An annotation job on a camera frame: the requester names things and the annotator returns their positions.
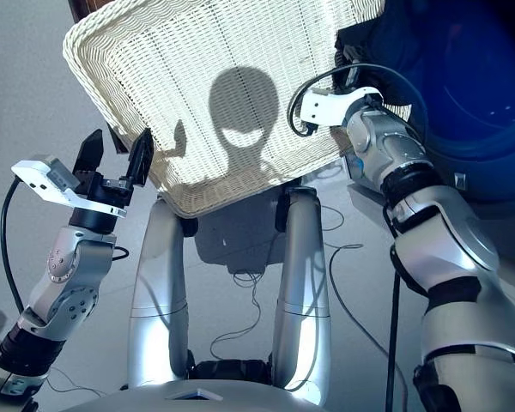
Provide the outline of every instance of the black wire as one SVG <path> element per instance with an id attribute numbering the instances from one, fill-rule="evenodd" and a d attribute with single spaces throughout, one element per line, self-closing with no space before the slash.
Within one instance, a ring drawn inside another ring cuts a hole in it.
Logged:
<path id="1" fill-rule="evenodd" d="M 410 80 L 408 80 L 406 77 L 401 75 L 398 71 L 396 71 L 390 67 L 383 66 L 381 64 L 372 64 L 372 63 L 344 64 L 343 66 L 339 66 L 332 70 L 325 71 L 323 74 L 315 76 L 312 79 L 310 79 L 307 82 L 300 85 L 298 87 L 298 89 L 294 92 L 294 94 L 292 95 L 292 98 L 290 99 L 290 102 L 288 103 L 287 118 L 288 118 L 288 125 L 290 126 L 290 129 L 292 130 L 292 132 L 300 137 L 310 136 L 311 133 L 313 132 L 313 129 L 307 129 L 307 131 L 304 133 L 304 132 L 298 130 L 294 124 L 295 108 L 298 105 L 298 103 L 300 102 L 303 95 L 306 93 L 306 91 L 313 84 L 315 84 L 316 82 L 319 82 L 320 80 L 324 79 L 325 77 L 332 76 L 332 75 L 335 75 L 342 71 L 350 70 L 350 69 L 357 68 L 357 67 L 367 68 L 367 69 L 380 69 L 380 70 L 386 71 L 388 73 L 391 73 L 392 75 L 396 76 L 401 81 L 403 81 L 403 83 L 406 84 L 406 86 L 408 86 L 408 88 L 410 90 L 412 90 L 412 93 L 415 95 L 416 101 L 421 106 L 421 110 L 422 110 L 422 114 L 423 114 L 423 130 L 424 130 L 423 137 L 425 140 L 427 137 L 427 130 L 429 129 L 429 125 L 428 125 L 428 116 L 427 116 L 427 106 L 426 106 L 426 103 L 425 103 L 423 97 L 421 96 L 420 91 L 410 82 Z"/>
<path id="2" fill-rule="evenodd" d="M 3 269 L 6 272 L 6 279 L 8 280 L 9 290 L 14 297 L 15 306 L 17 306 L 17 311 L 21 314 L 23 312 L 23 301 L 21 300 L 21 296 L 19 295 L 19 290 L 17 290 L 17 286 L 15 285 L 15 279 L 13 274 L 11 273 L 11 267 L 9 266 L 9 256 L 8 256 L 8 241 L 7 241 L 7 229 L 8 229 L 8 209 L 9 203 L 11 202 L 11 198 L 14 196 L 15 189 L 20 184 L 21 179 L 15 176 L 14 181 L 11 183 L 9 187 L 8 193 L 6 194 L 6 198 L 3 200 L 2 205 L 2 214 L 0 215 L 0 249 L 2 250 L 2 263 Z"/>
<path id="3" fill-rule="evenodd" d="M 337 249 L 335 249 L 334 253 L 332 253 L 332 256 L 330 257 L 330 261 L 328 262 L 328 275 L 330 277 L 330 283 L 332 284 L 332 289 L 334 290 L 334 294 L 337 297 L 337 301 L 342 306 L 343 311 L 347 314 L 347 316 L 349 317 L 349 319 L 351 319 L 351 321 L 355 324 L 355 326 L 370 340 L 370 342 L 373 344 L 373 346 L 387 358 L 388 366 L 389 366 L 391 351 L 385 350 L 384 347 L 381 346 L 381 344 L 376 340 L 376 338 L 374 336 L 372 336 L 372 334 L 367 330 L 367 328 L 347 308 L 347 306 L 345 305 L 345 302 L 343 301 L 342 296 L 339 293 L 339 290 L 336 285 L 336 281 L 334 280 L 332 266 L 334 263 L 334 259 L 336 258 L 336 255 L 344 249 L 359 249 L 361 247 L 362 247 L 362 244 L 355 244 L 355 245 L 344 245 L 344 246 L 340 246 Z M 393 365 L 395 367 L 398 377 L 401 379 L 401 385 L 403 386 L 403 412 L 406 412 L 407 408 L 408 408 L 409 387 L 406 384 L 406 379 L 404 378 L 403 371 L 401 370 L 400 366 L 397 364 L 396 361 Z"/>
<path id="4" fill-rule="evenodd" d="M 80 385 L 77 385 L 70 377 L 69 375 L 67 375 L 67 373 L 63 372 L 61 369 L 59 369 L 58 367 L 51 367 L 51 369 L 61 373 L 69 382 L 71 385 L 73 385 L 74 387 L 71 388 L 71 389 L 58 389 L 56 388 L 55 386 L 52 385 L 52 382 L 50 381 L 50 377 L 48 376 L 45 381 L 47 382 L 47 384 L 50 386 L 50 388 L 57 392 L 57 393 L 67 393 L 67 392 L 72 392 L 72 391 L 89 391 L 89 392 L 92 392 L 94 393 L 97 397 L 103 397 L 103 396 L 107 396 L 108 394 L 104 391 L 98 391 L 97 389 L 94 389 L 94 388 L 88 388 L 87 386 L 80 386 Z"/>
<path id="5" fill-rule="evenodd" d="M 130 251 L 122 246 L 114 246 L 115 251 L 122 251 L 124 255 L 118 255 L 112 258 L 112 261 L 126 259 L 130 255 Z"/>
<path id="6" fill-rule="evenodd" d="M 279 238 L 279 233 L 276 233 L 275 236 L 273 236 L 273 239 L 270 241 L 269 250 L 267 251 L 267 258 L 265 259 L 265 266 L 267 266 L 270 262 L 271 255 L 273 253 L 273 246 L 276 243 L 276 240 Z M 223 358 L 221 358 L 218 354 L 214 351 L 214 346 L 219 342 L 224 341 L 231 341 L 234 339 L 239 339 L 240 337 L 250 333 L 256 326 L 258 326 L 259 321 L 261 320 L 262 310 L 261 305 L 259 305 L 257 293 L 258 293 L 258 283 L 261 281 L 264 277 L 265 272 L 261 273 L 251 273 L 249 270 L 237 270 L 233 274 L 233 282 L 240 288 L 251 288 L 251 304 L 257 308 L 257 317 L 256 320 L 248 327 L 241 329 L 241 330 L 235 330 L 232 332 L 227 332 L 219 335 L 216 337 L 212 343 L 209 345 L 209 352 L 210 354 L 217 360 L 223 361 Z"/>
<path id="7" fill-rule="evenodd" d="M 343 215 L 342 212 L 340 212 L 338 209 L 331 208 L 330 206 L 321 205 L 321 208 L 326 209 L 326 210 L 331 210 L 332 212 L 334 212 L 338 216 L 340 216 L 340 222 L 337 225 L 335 225 L 334 227 L 328 227 L 327 229 L 323 228 L 323 232 L 331 232 L 332 230 L 336 230 L 343 226 L 343 223 L 345 223 L 345 216 Z"/>
<path id="8" fill-rule="evenodd" d="M 397 231 L 387 215 L 387 203 L 382 210 L 385 223 L 395 239 Z M 387 383 L 385 387 L 385 412 L 393 410 L 393 392 L 395 386 L 395 359 L 397 353 L 398 306 L 401 294 L 401 276 L 395 271 L 393 279 L 393 298 L 391 302 L 391 327 L 389 332 L 389 355 L 387 357 Z"/>

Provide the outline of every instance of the metal arm segment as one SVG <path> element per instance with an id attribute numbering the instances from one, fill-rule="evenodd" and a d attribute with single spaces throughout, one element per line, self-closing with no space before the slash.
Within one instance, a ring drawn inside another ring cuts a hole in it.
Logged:
<path id="1" fill-rule="evenodd" d="M 286 255 L 273 339 L 273 385 L 323 405 L 330 382 L 330 308 L 320 203 L 310 188 L 291 188 L 288 196 Z"/>
<path id="2" fill-rule="evenodd" d="M 128 386 L 185 379 L 189 314 L 183 271 L 183 229 L 159 199 L 143 240 L 130 316 Z"/>
<path id="3" fill-rule="evenodd" d="M 310 114 L 318 95 L 303 99 L 306 122 L 323 124 L 319 112 Z M 323 106 L 340 101 L 320 97 Z M 429 299 L 414 379 L 427 411 L 515 411 L 515 306 L 501 291 L 498 255 L 478 219 L 402 121 L 364 99 L 346 106 L 339 124 L 360 159 L 358 178 L 392 209 L 395 268 Z"/>

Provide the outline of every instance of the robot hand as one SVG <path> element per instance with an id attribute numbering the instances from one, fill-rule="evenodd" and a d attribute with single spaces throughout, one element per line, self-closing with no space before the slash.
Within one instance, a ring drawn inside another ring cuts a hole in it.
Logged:
<path id="1" fill-rule="evenodd" d="M 94 310 L 113 260 L 116 220 L 125 217 L 134 185 L 143 186 L 148 176 L 153 157 L 150 131 L 134 142 L 128 171 L 119 180 L 96 172 L 102 155 L 97 130 L 83 142 L 73 173 L 50 156 L 12 167 L 40 197 L 73 207 L 74 212 L 69 225 L 59 231 L 45 274 L 0 344 L 3 397 L 28 399 L 38 391 L 67 339 Z"/>
<path id="2" fill-rule="evenodd" d="M 414 378 L 426 410 L 515 411 L 515 307 L 501 291 L 494 245 L 443 184 L 418 136 L 381 104 L 373 88 L 310 89 L 300 117 L 309 130 L 346 129 L 360 162 L 356 181 L 382 193 L 391 209 L 400 233 L 391 261 L 429 300 Z"/>

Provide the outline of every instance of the white wicker tray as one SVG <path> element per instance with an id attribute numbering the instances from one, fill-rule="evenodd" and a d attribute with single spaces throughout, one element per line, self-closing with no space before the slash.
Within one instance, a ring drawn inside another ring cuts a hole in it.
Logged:
<path id="1" fill-rule="evenodd" d="M 76 24 L 64 57 L 130 146 L 155 142 L 151 179 L 176 213 L 197 216 L 336 159 L 326 128 L 289 130 L 293 91 L 334 66 L 336 30 L 381 0 L 117 0 Z"/>

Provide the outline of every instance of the gray floor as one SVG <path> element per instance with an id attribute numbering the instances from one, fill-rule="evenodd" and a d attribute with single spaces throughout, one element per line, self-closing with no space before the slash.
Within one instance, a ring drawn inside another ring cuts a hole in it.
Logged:
<path id="1" fill-rule="evenodd" d="M 9 167 L 35 153 L 59 156 L 72 165 L 80 141 L 105 124 L 61 57 L 61 42 L 72 24 L 66 1 L 0 2 L 0 207 L 12 179 Z M 117 177 L 127 165 L 116 156 L 106 138 L 102 162 L 106 176 Z M 323 205 L 340 210 L 345 222 L 324 233 L 334 245 L 362 243 L 356 251 L 343 251 L 335 274 L 348 306 L 367 328 L 386 343 L 391 304 L 389 234 L 352 205 L 345 172 L 333 165 L 309 178 L 318 187 Z M 190 346 L 198 361 L 210 359 L 209 344 L 215 336 L 251 324 L 256 309 L 250 289 L 237 288 L 230 273 L 234 268 L 265 269 L 272 239 L 271 202 L 274 193 L 264 193 L 207 216 L 201 233 L 185 242 L 185 275 L 190 308 Z M 118 244 L 132 251 L 128 259 L 114 263 L 104 280 L 100 303 L 94 315 L 65 345 L 57 367 L 79 385 L 105 392 L 116 391 L 126 382 L 128 315 L 148 211 L 155 190 L 138 190 L 128 217 L 117 225 Z M 256 224 L 256 215 L 265 213 Z M 13 271 L 25 300 L 40 278 L 45 257 L 58 228 L 70 211 L 43 203 L 26 187 L 15 194 L 10 211 L 10 255 Z M 233 232 L 227 215 L 242 223 Z M 324 210 L 324 227 L 334 227 L 339 215 Z M 333 249 L 326 247 L 327 258 Z M 272 341 L 273 312 L 281 274 L 282 240 L 279 239 L 257 287 L 263 315 L 256 329 L 238 341 L 224 342 L 219 354 L 239 358 L 266 358 Z M 382 410 L 385 393 L 385 358 L 351 324 L 333 294 L 333 363 L 330 396 L 332 411 Z M 402 290 L 398 361 L 406 379 L 420 360 L 420 319 L 426 302 L 407 288 Z M 0 336 L 15 322 L 15 307 L 3 277 L 0 259 Z M 60 373 L 51 373 L 58 389 L 72 388 Z M 409 410 L 422 410 L 409 388 Z M 56 393 L 45 385 L 38 394 L 40 410 L 59 410 L 92 399 L 87 391 Z M 397 407 L 400 385 L 397 383 Z"/>

